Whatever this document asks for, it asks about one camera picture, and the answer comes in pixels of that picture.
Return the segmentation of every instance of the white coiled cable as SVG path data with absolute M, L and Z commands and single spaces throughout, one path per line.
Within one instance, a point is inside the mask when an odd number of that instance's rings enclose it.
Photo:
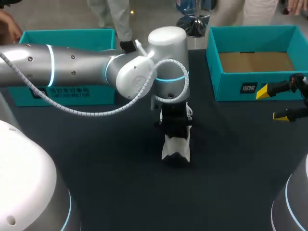
M 181 99 L 187 92 L 188 90 L 188 87 L 189 87 L 189 77 L 188 77 L 188 72 L 186 70 L 186 68 L 184 67 L 184 65 L 182 63 L 180 63 L 179 61 L 177 60 L 174 60 L 174 59 L 165 59 L 165 60 L 162 60 L 160 62 L 158 62 L 154 69 L 150 72 L 148 78 L 146 79 L 144 85 L 142 86 L 141 90 L 139 91 L 139 93 L 135 96 L 134 99 L 132 99 L 129 103 L 125 104 L 124 106 L 118 108 L 118 109 L 115 109 L 115 110 L 112 110 L 112 111 L 108 111 L 108 112 L 81 112 L 81 111 L 78 111 L 78 110 L 74 110 L 74 109 L 71 109 L 71 108 L 68 108 L 68 107 L 65 107 L 55 101 L 53 101 L 51 98 L 49 98 L 47 95 L 43 94 L 36 86 L 34 86 L 29 79 L 27 79 L 25 77 L 25 75 L 5 56 L 4 53 L 0 52 L 0 58 L 4 60 L 4 62 L 22 79 L 22 81 L 31 89 L 33 90 L 33 92 L 38 95 L 39 97 L 41 97 L 44 101 L 46 101 L 47 103 L 51 104 L 52 106 L 64 111 L 64 112 L 67 112 L 67 113 L 71 113 L 71 114 L 74 114 L 74 115 L 79 115 L 79 116 L 88 116 L 88 117 L 98 117 L 98 116 L 111 116 L 111 115 L 114 115 L 114 114 L 117 114 L 119 112 L 122 112 L 128 108 L 130 108 L 132 105 L 134 105 L 138 99 L 140 99 L 140 97 L 142 96 L 143 92 L 145 91 L 146 87 L 148 86 L 150 80 L 152 79 L 152 75 L 154 73 L 154 71 L 162 64 L 165 64 L 165 63 L 174 63 L 176 65 L 178 65 L 181 70 L 183 71 L 183 74 L 185 76 L 185 85 L 184 85 L 184 88 L 183 88 L 183 91 L 182 93 L 174 98 L 174 99 L 163 99 L 163 98 L 160 98 L 158 96 L 154 96 L 154 98 L 162 103 L 173 103 L 179 99 Z

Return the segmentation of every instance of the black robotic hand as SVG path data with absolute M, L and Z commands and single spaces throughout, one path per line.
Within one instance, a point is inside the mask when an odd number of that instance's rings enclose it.
M 22 0 L 0 0 L 0 9 L 3 9 L 4 6 L 10 6 L 11 4 L 16 4 Z
M 302 73 L 297 73 L 290 76 L 289 81 L 278 83 L 268 83 L 257 92 L 257 100 L 276 96 L 276 94 L 292 91 L 295 93 L 300 90 L 305 107 L 298 109 L 287 109 L 285 111 L 274 113 L 273 119 L 293 122 L 299 118 L 308 117 L 308 81 Z

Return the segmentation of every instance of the black glove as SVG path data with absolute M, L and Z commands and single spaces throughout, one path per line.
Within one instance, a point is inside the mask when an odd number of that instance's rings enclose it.
M 4 6 L 11 6 L 11 4 L 16 4 L 22 0 L 0 0 L 0 9 L 3 9 Z

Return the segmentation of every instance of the black table surface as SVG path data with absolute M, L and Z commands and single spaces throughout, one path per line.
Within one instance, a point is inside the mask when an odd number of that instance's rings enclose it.
M 189 63 L 195 125 L 186 168 L 161 161 L 164 136 L 154 128 L 159 112 L 149 98 L 104 118 L 17 108 L 9 100 L 25 134 L 55 161 L 85 231 L 271 230 L 272 202 L 308 153 L 308 119 L 277 122 L 272 113 L 303 104 L 218 103 L 205 51 L 189 51 Z

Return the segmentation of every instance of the open box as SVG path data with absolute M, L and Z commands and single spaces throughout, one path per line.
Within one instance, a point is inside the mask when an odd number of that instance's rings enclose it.
M 116 49 L 113 29 L 71 29 L 25 31 L 20 43 L 71 47 L 87 51 Z M 37 86 L 49 98 L 61 105 L 114 104 L 115 90 L 109 86 Z M 16 106 L 50 106 L 29 87 L 10 87 Z
M 206 58 L 217 101 L 252 101 L 266 83 L 308 74 L 308 42 L 297 26 L 211 27 Z M 284 92 L 264 100 L 301 100 Z

